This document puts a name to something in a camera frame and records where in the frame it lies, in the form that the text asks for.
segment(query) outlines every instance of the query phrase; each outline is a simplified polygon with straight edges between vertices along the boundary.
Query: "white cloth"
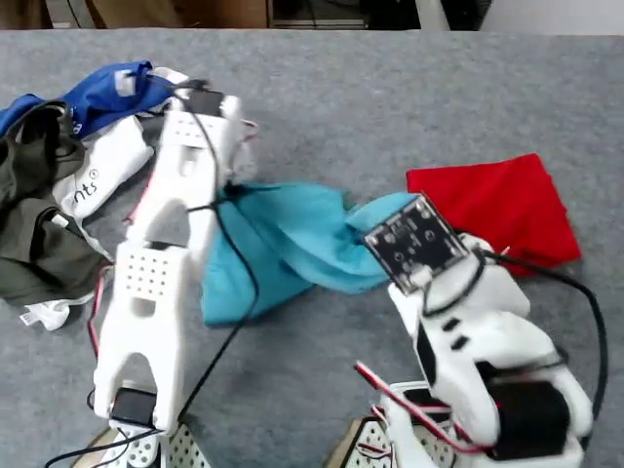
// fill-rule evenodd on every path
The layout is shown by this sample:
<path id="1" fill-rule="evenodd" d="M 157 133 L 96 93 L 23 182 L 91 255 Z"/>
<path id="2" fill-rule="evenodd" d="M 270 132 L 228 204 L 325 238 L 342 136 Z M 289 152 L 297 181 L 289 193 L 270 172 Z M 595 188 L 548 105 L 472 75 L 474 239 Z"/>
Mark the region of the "white cloth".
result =
<path id="1" fill-rule="evenodd" d="M 77 299 L 59 299 L 41 302 L 39 304 L 26 305 L 28 312 L 19 317 L 27 327 L 41 322 L 47 331 L 59 329 L 69 317 L 69 306 L 86 304 L 94 296 L 93 292 Z"/>
<path id="2" fill-rule="evenodd" d="M 163 66 L 154 68 L 152 74 L 175 85 L 188 79 L 183 73 Z M 167 101 L 150 110 L 157 112 L 166 104 Z M 87 233 L 82 221 L 95 213 L 119 185 L 136 173 L 153 156 L 154 150 L 145 144 L 142 127 L 134 116 L 104 127 L 85 138 L 83 143 L 86 153 L 82 168 L 59 180 L 52 193 L 61 210 L 75 219 L 87 242 L 112 261 L 110 253 Z M 71 305 L 84 304 L 92 297 L 91 292 L 78 299 L 51 300 L 27 305 L 28 312 L 20 318 L 27 326 L 41 322 L 46 330 L 57 330 L 67 320 Z"/>
<path id="3" fill-rule="evenodd" d="M 52 191 L 63 212 L 76 221 L 95 213 L 154 153 L 134 116 L 105 127 L 83 143 L 87 151 L 82 168 L 55 183 Z"/>

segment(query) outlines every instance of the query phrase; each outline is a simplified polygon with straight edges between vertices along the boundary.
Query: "teal cloth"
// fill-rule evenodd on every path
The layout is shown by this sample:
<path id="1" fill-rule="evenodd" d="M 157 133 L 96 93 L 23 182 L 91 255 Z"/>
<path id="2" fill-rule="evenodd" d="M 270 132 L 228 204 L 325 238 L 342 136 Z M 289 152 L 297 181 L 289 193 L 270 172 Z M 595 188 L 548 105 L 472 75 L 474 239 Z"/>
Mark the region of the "teal cloth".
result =
<path id="1" fill-rule="evenodd" d="M 258 281 L 254 317 L 315 285 L 357 294 L 386 281 L 362 237 L 414 197 L 394 193 L 346 210 L 340 190 L 319 184 L 255 183 L 242 190 L 218 209 Z M 254 300 L 252 280 L 220 232 L 202 286 L 207 325 L 240 320 Z"/>

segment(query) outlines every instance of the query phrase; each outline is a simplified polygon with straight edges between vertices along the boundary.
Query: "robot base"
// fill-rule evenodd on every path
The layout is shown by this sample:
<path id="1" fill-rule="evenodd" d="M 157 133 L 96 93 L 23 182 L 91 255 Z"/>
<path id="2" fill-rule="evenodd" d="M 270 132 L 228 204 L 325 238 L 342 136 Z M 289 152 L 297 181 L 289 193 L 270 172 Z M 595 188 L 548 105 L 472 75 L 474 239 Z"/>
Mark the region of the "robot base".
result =
<path id="1" fill-rule="evenodd" d="M 428 394 L 424 381 L 396 383 L 392 388 L 400 393 L 427 390 Z M 569 439 L 557 456 L 496 461 L 484 454 L 458 453 L 424 426 L 414 425 L 410 415 L 387 397 L 381 398 L 380 405 L 385 409 L 387 427 L 376 418 L 364 419 L 340 468 L 579 468 L 583 459 L 575 439 Z M 450 429 L 449 421 L 440 424 Z M 372 446 L 372 450 L 362 450 L 361 445 Z"/>
<path id="2" fill-rule="evenodd" d="M 124 436 L 119 433 L 114 442 L 123 440 Z M 114 460 L 124 448 L 118 447 L 107 450 L 99 463 Z M 168 440 L 156 439 L 154 436 L 131 443 L 123 456 L 104 466 L 106 468 L 211 468 L 190 429 L 184 424 L 180 425 Z"/>

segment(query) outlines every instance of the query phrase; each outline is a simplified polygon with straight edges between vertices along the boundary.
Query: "black cable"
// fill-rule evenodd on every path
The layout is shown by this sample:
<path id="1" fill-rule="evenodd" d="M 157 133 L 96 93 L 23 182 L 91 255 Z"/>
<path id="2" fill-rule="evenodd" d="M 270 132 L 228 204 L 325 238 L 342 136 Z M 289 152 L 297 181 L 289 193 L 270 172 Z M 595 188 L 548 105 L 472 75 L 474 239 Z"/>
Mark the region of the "black cable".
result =
<path id="1" fill-rule="evenodd" d="M 314 5 L 312 5 L 312 0 L 305 0 L 305 4 L 308 7 L 308 11 L 310 12 L 310 18 L 312 19 L 312 25 L 314 29 L 318 29 L 319 25 L 316 22 L 316 13 L 314 12 Z"/>
<path id="2" fill-rule="evenodd" d="M 484 271 L 486 271 L 486 259 L 482 255 L 481 251 L 474 251 L 474 254 L 475 254 L 475 257 L 477 258 L 477 260 L 479 261 L 479 265 L 477 266 L 477 270 L 475 271 L 475 274 L 470 279 L 470 281 L 468 282 L 466 287 L 462 290 L 462 292 L 460 292 L 458 295 L 456 295 L 449 302 L 447 302 L 446 304 L 441 305 L 440 307 L 437 307 L 435 309 L 428 309 L 427 308 L 427 299 L 428 299 L 428 296 L 429 296 L 429 287 L 424 289 L 424 292 L 423 292 L 423 308 L 422 308 L 422 316 L 423 317 L 429 319 L 431 317 L 437 317 L 439 315 L 444 314 L 445 312 L 450 310 L 452 307 L 457 305 L 459 302 L 464 300 L 473 291 L 473 289 L 477 286 L 477 284 L 479 284 L 479 280 L 481 280 L 481 277 L 483 276 Z"/>
<path id="3" fill-rule="evenodd" d="M 190 395 L 188 396 L 188 398 L 186 400 L 186 403 L 184 403 L 184 406 L 182 407 L 181 411 L 179 412 L 179 415 L 178 415 L 177 419 L 178 419 L 178 421 L 180 421 L 188 413 L 188 410 L 191 407 L 193 401 L 195 400 L 195 398 L 199 394 L 200 390 L 202 389 L 202 387 L 204 386 L 204 384 L 206 383 L 206 381 L 208 380 L 210 375 L 213 373 L 213 370 L 215 369 L 216 364 L 219 362 L 219 360 L 221 359 L 221 357 L 223 356 L 223 354 L 227 350 L 227 348 L 230 345 L 230 343 L 232 342 L 232 340 L 236 337 L 236 335 L 241 330 L 241 328 L 247 323 L 249 318 L 252 316 L 252 313 L 254 312 L 255 305 L 256 305 L 258 297 L 259 297 L 259 284 L 258 284 L 257 278 L 255 277 L 254 271 L 252 270 L 252 267 L 249 265 L 249 263 L 245 259 L 245 256 L 241 253 L 241 251 L 238 249 L 238 247 L 236 246 L 236 244 L 232 240 L 232 237 L 230 236 L 229 232 L 227 231 L 227 228 L 225 227 L 225 225 L 223 223 L 223 220 L 221 219 L 221 215 L 219 214 L 218 209 L 216 208 L 219 203 L 221 203 L 223 201 L 230 201 L 230 200 L 228 200 L 228 199 L 219 199 L 219 197 L 218 197 L 218 182 L 219 182 L 219 175 L 218 174 L 219 174 L 219 172 L 218 172 L 218 159 L 216 157 L 215 146 L 213 145 L 213 142 L 211 141 L 211 138 L 209 137 L 208 133 L 206 132 L 206 129 L 204 128 L 204 125 L 202 124 L 202 122 L 197 117 L 197 114 L 193 111 L 191 105 L 187 102 L 186 99 L 184 99 L 183 97 L 181 97 L 180 95 L 178 95 L 176 93 L 177 89 L 193 89 L 193 90 L 197 90 L 197 91 L 207 91 L 207 89 L 204 87 L 204 83 L 202 83 L 202 82 L 191 82 L 191 83 L 186 84 L 186 85 L 182 84 L 182 85 L 175 86 L 173 88 L 172 94 L 173 94 L 173 96 L 177 100 L 179 100 L 182 103 L 182 105 L 184 106 L 184 109 L 186 110 L 186 112 L 191 114 L 191 116 L 193 117 L 193 120 L 195 120 L 195 123 L 197 124 L 197 126 L 200 129 L 200 131 L 202 132 L 202 136 L 206 140 L 206 144 L 209 147 L 211 156 L 213 157 L 213 160 L 214 160 L 214 201 L 212 203 L 210 203 L 209 205 L 206 205 L 204 207 L 194 207 L 194 208 L 188 209 L 187 211 L 189 213 L 197 212 L 197 211 L 200 211 L 200 210 L 212 210 L 214 212 L 214 217 L 216 218 L 216 222 L 217 222 L 217 224 L 218 224 L 218 226 L 219 226 L 219 228 L 220 228 L 220 230 L 221 230 L 221 232 L 223 234 L 223 237 L 225 238 L 225 240 L 229 244 L 229 246 L 232 248 L 234 253 L 239 257 L 239 259 L 243 263 L 243 266 L 245 267 L 245 270 L 247 271 L 247 274 L 249 275 L 249 277 L 250 277 L 250 279 L 252 281 L 252 285 L 253 285 L 253 301 L 252 301 L 252 304 L 250 305 L 250 307 L 247 310 L 247 312 L 245 313 L 245 315 L 236 323 L 236 326 L 234 327 L 234 329 L 232 329 L 230 334 L 225 338 L 225 340 L 221 344 L 220 348 L 218 349 L 218 351 L 214 355 L 213 359 L 208 364 L 208 367 L 206 368 L 206 370 L 204 371 L 202 376 L 199 378 L 199 380 L 195 384 L 195 387 L 193 387 L 193 390 L 191 391 Z"/>
<path id="4" fill-rule="evenodd" d="M 94 404 L 91 403 L 91 399 L 95 395 L 95 393 L 96 393 L 96 389 L 94 388 L 91 392 L 89 392 L 89 395 L 87 395 L 87 406 L 89 407 L 91 411 L 94 410 Z"/>
<path id="5" fill-rule="evenodd" d="M 601 311 L 601 307 L 596 299 L 596 295 L 585 285 L 578 282 L 574 278 L 571 278 L 558 271 L 550 270 L 542 266 L 535 265 L 526 260 L 520 258 L 513 258 L 511 256 L 503 255 L 500 253 L 481 251 L 487 258 L 494 259 L 502 263 L 508 263 L 510 265 L 522 266 L 527 270 L 531 270 L 547 278 L 557 280 L 565 285 L 568 285 L 576 290 L 581 291 L 592 308 L 592 314 L 596 322 L 596 329 L 598 332 L 598 348 L 599 348 L 599 370 L 598 370 L 598 383 L 596 385 L 596 392 L 594 394 L 594 403 L 592 405 L 592 412 L 594 420 L 598 419 L 603 408 L 603 402 L 605 400 L 606 384 L 608 381 L 608 345 L 606 339 L 606 325 L 605 317 Z M 582 441 L 583 447 L 586 448 L 589 444 L 589 436 Z"/>
<path id="6" fill-rule="evenodd" d="M 116 447 L 127 446 L 128 444 L 139 441 L 149 436 L 153 436 L 154 434 L 158 434 L 158 429 L 152 429 L 150 431 L 144 432 L 143 434 L 138 434 L 137 436 L 130 437 L 124 441 L 113 442 L 112 444 L 106 444 L 105 446 L 97 446 L 97 447 L 87 447 L 81 448 L 75 451 L 69 451 L 68 453 L 63 453 L 59 456 L 55 456 L 51 460 L 48 460 L 44 465 L 44 468 L 50 468 L 52 465 L 59 463 L 60 461 L 66 460 L 67 458 L 73 458 L 75 456 L 86 455 L 87 453 L 96 453 L 102 450 L 115 449 Z"/>
<path id="7" fill-rule="evenodd" d="M 71 13 L 71 15 L 74 17 L 74 21 L 76 21 L 76 25 L 78 26 L 78 29 L 82 29 L 82 26 L 80 25 L 80 21 L 78 20 L 78 16 L 76 15 L 76 12 L 74 11 L 74 7 L 71 6 L 71 0 L 67 0 L 67 7 L 69 7 L 69 13 Z"/>
<path id="8" fill-rule="evenodd" d="M 340 8 L 347 8 L 349 10 L 360 10 L 360 2 L 357 3 L 348 3 L 348 2 L 342 2 L 340 0 L 325 0 L 326 3 L 329 3 L 330 5 L 335 5 L 336 7 L 340 7 Z"/>
<path id="9" fill-rule="evenodd" d="M 130 444 L 128 443 L 128 436 L 126 435 L 126 433 L 124 431 L 122 431 L 121 429 L 118 429 L 119 432 L 121 432 L 121 435 L 124 436 L 124 439 L 126 442 L 126 447 L 121 450 L 121 453 L 119 453 L 117 456 L 115 456 L 114 458 L 111 458 L 108 461 L 102 461 L 101 463 L 98 463 L 97 465 L 92 466 L 91 468 L 101 468 L 102 466 L 107 466 L 110 465 L 111 463 L 114 463 L 115 461 L 119 460 L 122 456 L 124 456 L 126 454 L 126 452 L 128 451 L 128 449 L 130 448 Z"/>

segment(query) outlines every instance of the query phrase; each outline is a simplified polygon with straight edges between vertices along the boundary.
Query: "blue cloth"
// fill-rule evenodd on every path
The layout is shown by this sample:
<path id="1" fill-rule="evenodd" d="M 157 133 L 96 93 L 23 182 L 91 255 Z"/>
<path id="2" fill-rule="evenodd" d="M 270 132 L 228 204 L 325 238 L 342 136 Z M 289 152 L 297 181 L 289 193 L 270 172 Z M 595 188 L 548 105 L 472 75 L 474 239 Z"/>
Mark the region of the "blue cloth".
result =
<path id="1" fill-rule="evenodd" d="M 72 113 L 74 133 L 82 138 L 113 122 L 161 104 L 172 95 L 172 84 L 160 77 L 149 76 L 149 61 L 114 63 L 95 71 L 69 93 L 58 97 L 67 102 Z M 132 76 L 134 93 L 118 92 L 124 76 Z M 35 95 L 18 97 L 0 111 L 0 136 L 25 112 L 44 99 Z"/>
<path id="2" fill-rule="evenodd" d="M 404 192 L 344 208 L 342 192 L 318 184 L 248 184 L 235 203 L 219 205 L 227 232 L 259 284 L 258 316 L 315 285 L 348 294 L 387 280 L 362 237 L 411 200 Z M 240 258 L 217 233 L 203 280 L 207 325 L 236 322 L 254 300 Z"/>

